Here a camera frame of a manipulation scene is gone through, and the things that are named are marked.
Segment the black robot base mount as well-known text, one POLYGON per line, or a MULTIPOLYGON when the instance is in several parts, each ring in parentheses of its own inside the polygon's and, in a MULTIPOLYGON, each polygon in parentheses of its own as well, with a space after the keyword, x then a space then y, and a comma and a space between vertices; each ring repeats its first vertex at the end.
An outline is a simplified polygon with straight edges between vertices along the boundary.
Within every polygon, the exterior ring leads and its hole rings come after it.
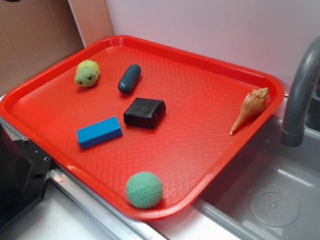
POLYGON ((31 139, 11 139, 0 127, 0 230, 44 198, 52 157, 31 139))

